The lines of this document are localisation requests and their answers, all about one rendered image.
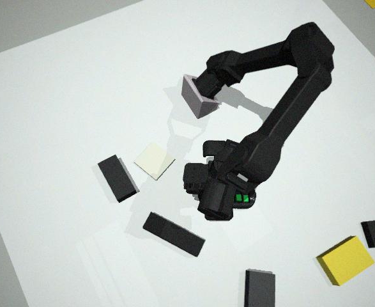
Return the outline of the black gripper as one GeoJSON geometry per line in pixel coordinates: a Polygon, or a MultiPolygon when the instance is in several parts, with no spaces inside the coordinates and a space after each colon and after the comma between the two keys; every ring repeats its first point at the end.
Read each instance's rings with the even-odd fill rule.
{"type": "MultiPolygon", "coordinates": [[[[216,141],[216,140],[205,141],[203,143],[203,157],[214,156],[214,158],[215,158],[215,156],[219,153],[219,151],[224,149],[225,143],[226,143],[226,141],[216,141]]],[[[211,167],[212,162],[213,161],[208,161],[208,170],[209,170],[208,173],[209,173],[210,178],[213,178],[212,175],[211,175],[211,171],[210,171],[210,167],[211,167]]],[[[230,215],[227,216],[225,219],[217,219],[217,218],[210,217],[210,216],[207,216],[207,215],[204,215],[204,218],[207,221],[229,221],[233,218],[233,204],[231,206],[230,215]]]]}

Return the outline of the yellow rectangular block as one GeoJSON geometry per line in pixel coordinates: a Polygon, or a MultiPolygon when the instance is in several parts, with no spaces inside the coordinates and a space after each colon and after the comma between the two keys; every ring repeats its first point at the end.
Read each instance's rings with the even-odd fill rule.
{"type": "Polygon", "coordinates": [[[316,259],[332,285],[341,286],[357,274],[375,264],[360,239],[350,236],[325,251],[316,259]]]}

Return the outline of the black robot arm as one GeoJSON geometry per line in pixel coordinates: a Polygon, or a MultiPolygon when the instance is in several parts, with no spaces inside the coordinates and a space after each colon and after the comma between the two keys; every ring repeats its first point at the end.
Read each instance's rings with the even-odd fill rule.
{"type": "Polygon", "coordinates": [[[286,40],[240,53],[228,50],[211,56],[207,69],[192,79],[201,96],[214,99],[224,85],[241,82],[244,75],[274,67],[297,67],[298,76],[262,126],[240,143],[226,140],[208,164],[187,163],[184,189],[200,194],[198,211],[217,219],[230,215],[235,192],[248,194],[270,178],[280,161],[281,148],[319,94],[332,83],[335,47],[315,22],[293,29],[286,40]],[[237,175],[241,174],[247,181],[237,175]]]}

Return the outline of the pale beige flat square tile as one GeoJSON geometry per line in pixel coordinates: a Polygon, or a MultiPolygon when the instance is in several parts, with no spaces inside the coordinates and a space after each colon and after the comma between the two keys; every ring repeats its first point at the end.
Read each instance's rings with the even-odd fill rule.
{"type": "Polygon", "coordinates": [[[157,181],[174,160],[173,156],[153,141],[134,163],[157,181]]]}

